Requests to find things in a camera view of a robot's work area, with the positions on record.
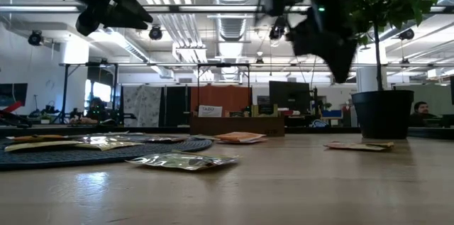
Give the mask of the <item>red object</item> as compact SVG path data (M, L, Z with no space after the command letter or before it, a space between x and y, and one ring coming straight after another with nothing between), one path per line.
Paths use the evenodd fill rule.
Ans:
M5 109L0 110L0 114L10 114L13 111L17 110L18 108L20 108L21 106L22 106L22 102L16 101L15 103L6 107Z

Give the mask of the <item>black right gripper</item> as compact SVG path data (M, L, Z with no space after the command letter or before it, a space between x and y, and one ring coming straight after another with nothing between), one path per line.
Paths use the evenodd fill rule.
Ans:
M285 34L295 55L316 55L328 65L336 83L347 81L358 42L348 11L317 4Z

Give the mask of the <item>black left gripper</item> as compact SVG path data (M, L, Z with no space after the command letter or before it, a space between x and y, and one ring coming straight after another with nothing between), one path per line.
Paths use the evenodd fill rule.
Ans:
M105 27L147 29L147 23L152 22L152 16L138 0L91 0L78 16L76 29L88 36L101 23Z

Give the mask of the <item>black partition panel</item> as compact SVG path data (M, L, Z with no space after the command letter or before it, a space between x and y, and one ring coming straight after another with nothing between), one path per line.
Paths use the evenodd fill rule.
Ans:
M188 124L191 88L167 87L165 94L165 125L178 127Z

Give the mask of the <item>black metal rig frame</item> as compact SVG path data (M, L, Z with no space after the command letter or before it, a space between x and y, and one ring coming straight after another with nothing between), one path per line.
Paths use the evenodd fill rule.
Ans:
M31 136L31 135L77 135L88 133L108 133L129 131L134 133L151 133L151 134L191 134L190 128L177 127L93 127L93 126L50 126L50 127L32 127L32 128L12 128L0 127L0 138L9 136ZM360 133L359 128L285 128L286 134L350 134ZM454 141L454 128L409 128L408 137L432 138L438 140Z

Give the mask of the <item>grey-green partition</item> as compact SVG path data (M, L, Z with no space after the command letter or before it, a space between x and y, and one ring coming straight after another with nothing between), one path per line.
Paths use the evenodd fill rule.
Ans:
M414 101L411 111L417 102L424 101L428 104L428 112L433 115L441 116L444 114L454 114L454 104L452 104L451 90L449 86L436 84L421 85L396 85L396 90L409 90L414 93Z

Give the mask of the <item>round dark woven placemat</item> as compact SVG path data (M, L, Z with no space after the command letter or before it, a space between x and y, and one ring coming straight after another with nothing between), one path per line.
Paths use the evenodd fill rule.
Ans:
M12 140L0 138L0 171L70 167L118 163L153 153L173 150L197 152L213 145L210 140L187 140L179 143L146 143L140 146L97 150L89 148L35 149L30 151L6 152Z

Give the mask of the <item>green plant in black pot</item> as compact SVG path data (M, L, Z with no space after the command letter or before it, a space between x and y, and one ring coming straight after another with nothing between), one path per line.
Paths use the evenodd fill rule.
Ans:
M376 47L379 34L386 26L401 28L414 21L420 24L423 15L438 0L350 0L348 8L353 17L355 37L365 44L368 33L374 33ZM407 136L411 103L414 93L409 90L386 90L382 82L380 51L375 51L375 91L361 91L352 96L362 136L376 139L404 139Z

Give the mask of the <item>orange partition panel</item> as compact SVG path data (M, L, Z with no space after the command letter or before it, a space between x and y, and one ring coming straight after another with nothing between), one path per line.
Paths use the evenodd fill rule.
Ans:
M222 116L226 111L241 111L250 106L251 90L236 85L206 85L190 87L190 111L198 111L199 106L221 106Z

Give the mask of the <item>yellow Ahmad tea packet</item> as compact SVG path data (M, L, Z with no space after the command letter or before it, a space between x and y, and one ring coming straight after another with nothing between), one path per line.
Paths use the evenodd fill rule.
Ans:
M110 142L90 142L78 143L74 145L77 148L97 149L101 151L112 150L115 148L126 148L133 146L141 146L142 143L129 142L129 141L110 141Z
M75 146L80 144L79 141L47 141L47 142L31 142L31 143L17 143L6 146L5 152L14 152L17 150L25 150L32 148L47 148L55 146Z

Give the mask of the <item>white pillar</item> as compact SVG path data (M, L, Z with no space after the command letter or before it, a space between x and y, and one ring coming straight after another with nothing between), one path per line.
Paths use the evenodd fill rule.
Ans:
M358 92L373 92L378 90L377 68L359 67L356 70Z

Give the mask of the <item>dark wall monitor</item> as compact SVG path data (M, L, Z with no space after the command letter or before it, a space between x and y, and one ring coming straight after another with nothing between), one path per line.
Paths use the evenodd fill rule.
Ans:
M27 83L0 84L0 106L11 106L18 101L25 106L27 90Z

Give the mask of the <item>brown wooden compartment box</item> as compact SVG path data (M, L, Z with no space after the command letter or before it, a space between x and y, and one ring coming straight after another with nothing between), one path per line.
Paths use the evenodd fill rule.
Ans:
M259 133L266 136L285 135L282 117L193 117L189 133L192 135L215 136L232 132Z

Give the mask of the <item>white patterned curtain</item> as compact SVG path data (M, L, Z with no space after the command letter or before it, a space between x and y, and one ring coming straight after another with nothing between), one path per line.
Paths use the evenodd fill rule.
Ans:
M123 88L124 114L135 119L124 119L126 127L158 127L160 118L161 87L148 85L125 86Z

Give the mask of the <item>person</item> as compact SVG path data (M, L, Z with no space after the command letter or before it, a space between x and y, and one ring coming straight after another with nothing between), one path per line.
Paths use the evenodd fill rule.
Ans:
M410 127L435 127L441 123L441 117L433 115L428 110L428 104L418 101L414 105L414 112L409 117Z
M82 122L86 124L97 124L109 119L104 102L99 97L94 97L89 105L87 115L82 117Z

